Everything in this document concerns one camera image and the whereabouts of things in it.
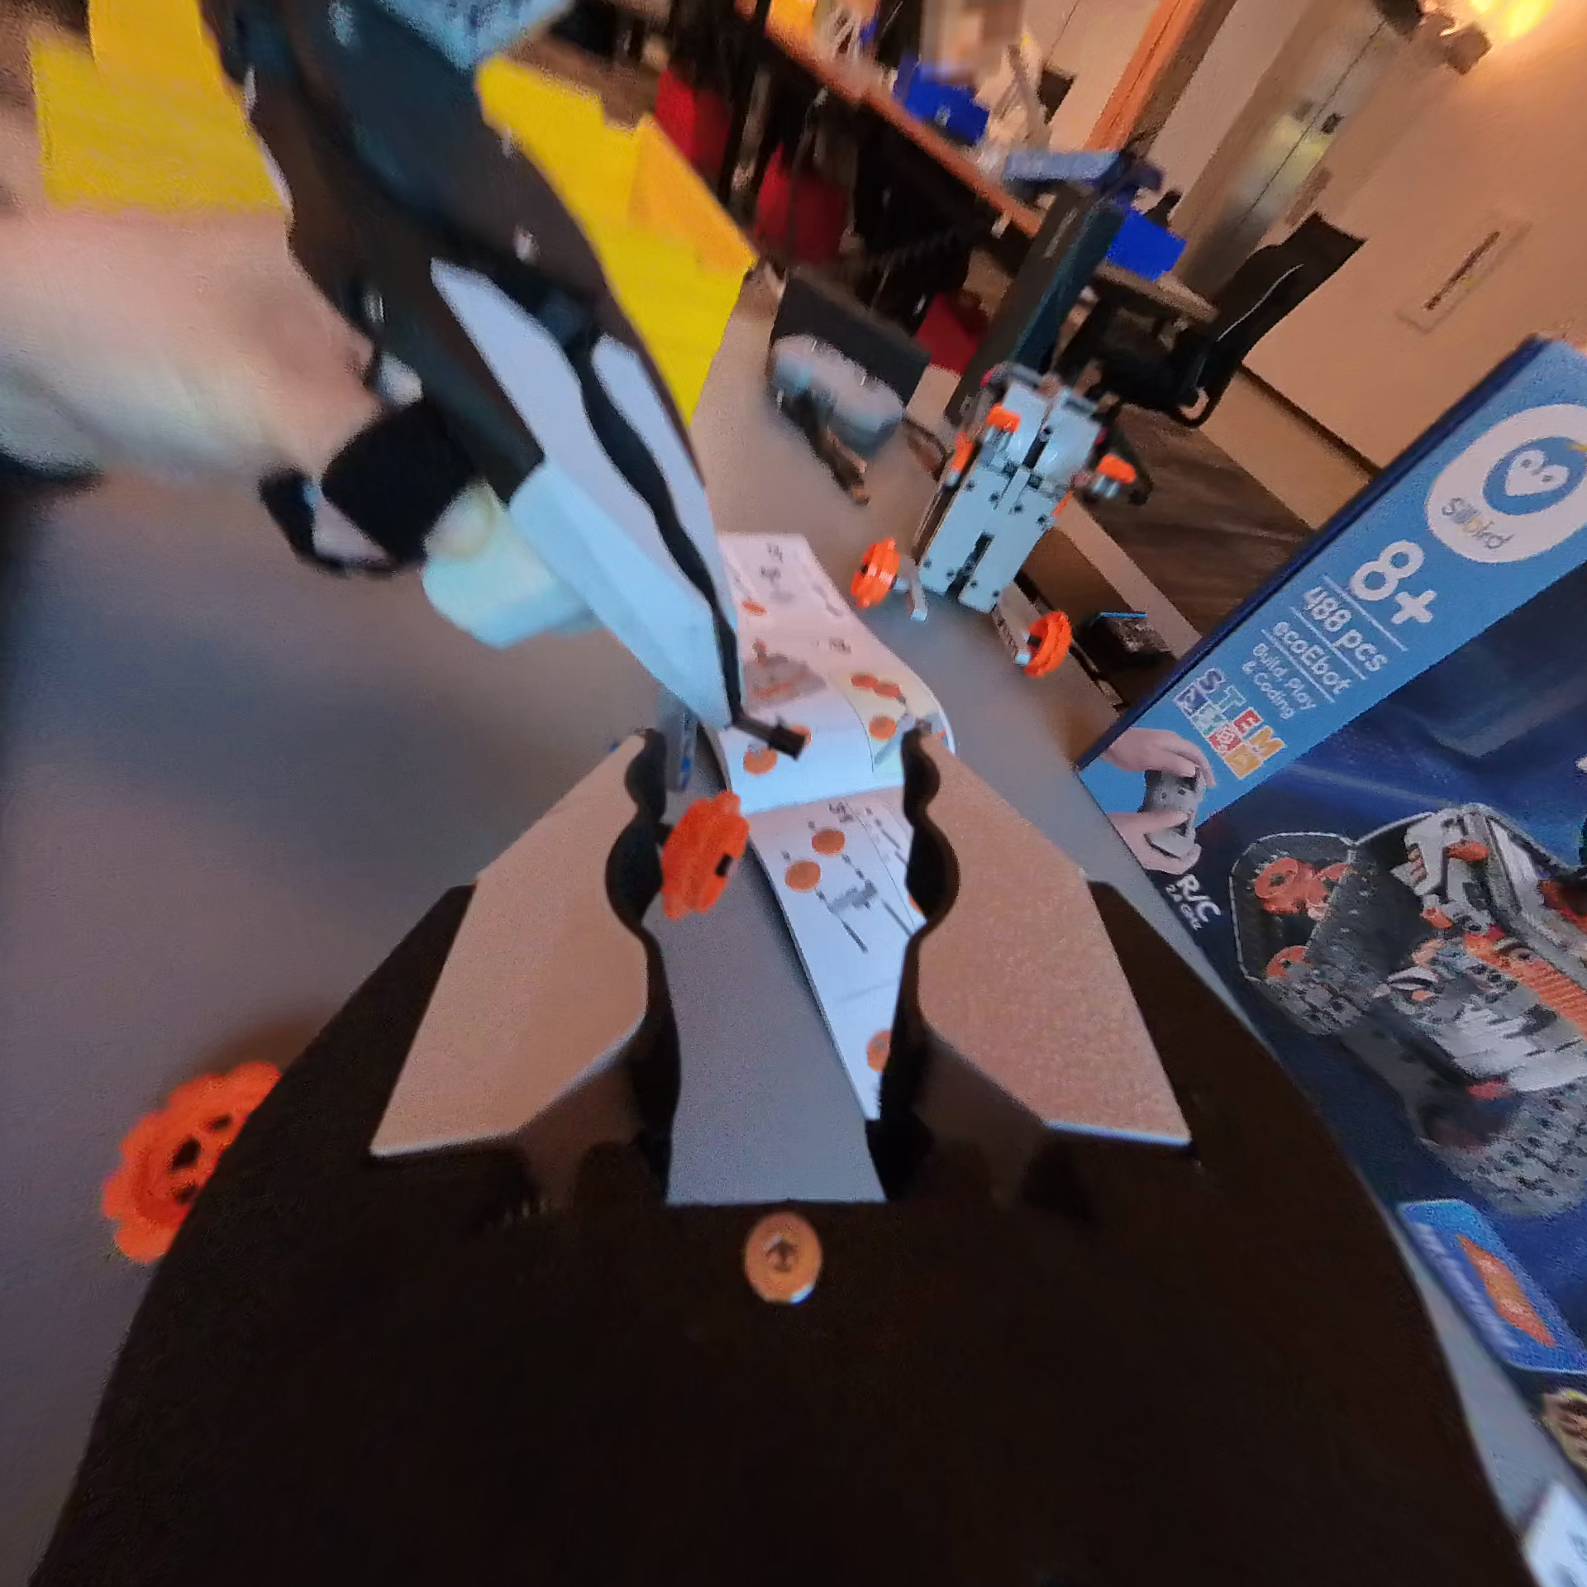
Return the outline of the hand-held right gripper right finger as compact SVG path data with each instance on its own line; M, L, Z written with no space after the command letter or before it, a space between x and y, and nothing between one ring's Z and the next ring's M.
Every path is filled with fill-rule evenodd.
M1183 1154L1193 1129L1083 867L924 727L902 742L906 946L879 1116L892 1203L1057 1194L1072 1144Z

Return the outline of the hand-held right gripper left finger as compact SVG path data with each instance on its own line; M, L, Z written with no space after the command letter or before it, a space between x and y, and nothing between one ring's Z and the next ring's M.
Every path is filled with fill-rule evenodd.
M380 1159L507 1146L539 1205L592 1152L669 1192L681 1039L660 942L667 744L637 731L475 880L371 1139Z

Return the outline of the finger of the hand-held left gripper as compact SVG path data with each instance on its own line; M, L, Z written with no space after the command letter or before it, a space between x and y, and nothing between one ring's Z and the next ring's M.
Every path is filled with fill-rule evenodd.
M564 347L477 270L437 262L431 279L543 455L507 502L511 527L620 644L650 648L620 581L649 570L649 523L590 426L590 338ZM743 712L696 714L730 727Z
M620 581L650 648L626 646L692 710L743 712L739 621L698 457L645 347L609 330L588 338L588 423L649 523L649 570Z

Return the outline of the orange gear wheel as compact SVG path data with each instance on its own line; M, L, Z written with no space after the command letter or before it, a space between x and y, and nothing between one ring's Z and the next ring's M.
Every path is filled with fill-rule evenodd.
M276 1063L246 1061L193 1076L135 1122L103 1192L114 1245L127 1260L155 1263L167 1256L225 1152L282 1074Z
M667 920L703 916L717 906L749 844L741 797L724 789L696 799L662 846L662 912Z

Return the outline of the grey desk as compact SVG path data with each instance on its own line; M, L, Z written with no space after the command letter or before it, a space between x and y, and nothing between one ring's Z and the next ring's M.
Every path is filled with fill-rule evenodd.
M866 513L769 417L768 315L735 311L707 379L713 500L730 528L766 508L836 568ZM6 511L4 1583L29 1583L152 1271L99 1211L125 1125L199 1069L293 1057L652 695L605 638L494 651L411 583L309 572L240 494L123 483ZM1162 925L1068 765L1106 708L1085 680L1000 680L991 642L955 627L924 651L974 768ZM760 872L745 886L722 929L683 933L724 999L722 1020L686 1005L683 1188L870 1194L839 1141L849 1080ZM730 1050L741 989L777 1073Z

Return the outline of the person's left hand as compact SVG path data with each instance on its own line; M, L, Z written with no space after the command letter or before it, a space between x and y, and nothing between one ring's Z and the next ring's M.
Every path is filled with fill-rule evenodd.
M479 553L505 510L397 428L371 345L271 215L40 209L2 222L4 489L108 472L252 489L293 553L388 574Z

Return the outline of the white instruction booklet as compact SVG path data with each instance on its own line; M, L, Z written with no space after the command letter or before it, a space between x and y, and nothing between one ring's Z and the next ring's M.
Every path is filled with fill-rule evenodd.
M862 1114L881 1084L909 940L913 827L902 744L955 731L928 683L847 604L800 534L720 538L739 625L747 712L800 729L790 757L741 729L713 734L756 853Z

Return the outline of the grey battery box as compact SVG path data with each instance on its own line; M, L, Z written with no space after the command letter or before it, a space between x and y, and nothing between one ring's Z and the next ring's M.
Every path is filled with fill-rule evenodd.
M768 347L768 387L788 415L870 462L904 425L906 398L877 372L811 334L783 334Z

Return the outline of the black case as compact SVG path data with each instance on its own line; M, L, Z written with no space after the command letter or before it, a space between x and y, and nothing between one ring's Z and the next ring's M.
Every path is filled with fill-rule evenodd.
M843 353L904 400L930 364L928 351L909 332L804 266L785 279L768 343L790 338L809 338Z

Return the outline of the yellow storage bin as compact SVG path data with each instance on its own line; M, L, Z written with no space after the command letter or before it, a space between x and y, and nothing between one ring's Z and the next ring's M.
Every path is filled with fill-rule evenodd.
M87 3L86 32L27 22L44 196L103 211L286 213L286 187L223 84L199 3ZM645 115L607 119L558 75L496 54L477 73L511 136L586 230L620 306L692 421L758 255Z

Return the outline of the red storage crate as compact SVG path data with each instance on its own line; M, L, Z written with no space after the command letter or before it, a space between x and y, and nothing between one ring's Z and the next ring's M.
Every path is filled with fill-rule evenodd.
M851 188L779 145L756 198L756 239L783 264L819 268L841 260L851 219Z
M662 71L652 115L696 173L707 185L718 183L732 122L722 69L671 60Z

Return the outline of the grey robot chassis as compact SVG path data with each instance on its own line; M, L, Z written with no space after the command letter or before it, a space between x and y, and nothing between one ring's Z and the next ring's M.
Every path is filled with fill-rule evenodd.
M873 542L849 585L860 608L904 595L917 619L941 596L991 615L1030 678L1074 644L1064 612L1019 589L1019 574L1072 498L1144 504L1153 479L1098 402L1053 374L1004 362L981 381L958 426L911 549Z

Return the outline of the blue robot kit box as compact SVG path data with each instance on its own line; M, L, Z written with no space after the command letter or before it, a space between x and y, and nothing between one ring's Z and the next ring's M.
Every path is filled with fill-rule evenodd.
M1531 338L1087 751L1584 1479L1586 357Z

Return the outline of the small black box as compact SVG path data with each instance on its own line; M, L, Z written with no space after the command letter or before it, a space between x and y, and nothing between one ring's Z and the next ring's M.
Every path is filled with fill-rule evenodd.
M1083 619L1077 638L1100 670L1153 668L1176 659L1174 649L1140 610L1102 610Z

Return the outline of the wooden back table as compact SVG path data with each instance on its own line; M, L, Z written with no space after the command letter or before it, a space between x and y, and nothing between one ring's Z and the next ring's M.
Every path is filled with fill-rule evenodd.
M938 298L966 287L977 253L1004 275L1025 262L1045 213L1023 204L970 156L898 107L883 90L839 84L813 45L773 22L771 3L735 3L741 50L766 103L741 198L754 222L764 170L779 145L851 188L851 219L838 264L813 270L890 323L915 332Z

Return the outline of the black tower device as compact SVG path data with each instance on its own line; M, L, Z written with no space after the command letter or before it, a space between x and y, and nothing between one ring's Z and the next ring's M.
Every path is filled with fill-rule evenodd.
M972 351L958 385L945 402L945 417L962 423L998 366L1015 364L1043 374L1059 336L1125 221L1125 205L1091 185L1062 185L1042 228L1025 253L989 328Z

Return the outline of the blue storage bin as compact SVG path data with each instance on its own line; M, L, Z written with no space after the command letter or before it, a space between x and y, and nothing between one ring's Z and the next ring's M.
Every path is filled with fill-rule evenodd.
M904 52L892 84L894 101L924 126L960 145L977 145L987 136L991 109L979 90L945 69Z
M1104 264L1155 283L1170 273L1183 255L1183 236L1161 224L1149 213L1127 207L1121 228L1104 256Z

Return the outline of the black office chair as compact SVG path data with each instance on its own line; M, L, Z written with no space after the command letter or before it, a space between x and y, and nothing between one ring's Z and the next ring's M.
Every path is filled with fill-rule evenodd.
M1217 292L1213 317L1179 332L1170 358L1168 415L1183 426L1202 426L1261 340L1361 247L1361 236L1317 211L1281 241L1259 247Z

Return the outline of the white framed wall picture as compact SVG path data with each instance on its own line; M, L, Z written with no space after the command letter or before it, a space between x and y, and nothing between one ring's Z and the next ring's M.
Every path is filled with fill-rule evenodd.
M1533 219L1518 211L1486 211L1421 273L1418 287L1397 307L1399 321L1419 332L1436 328L1495 273L1533 228Z

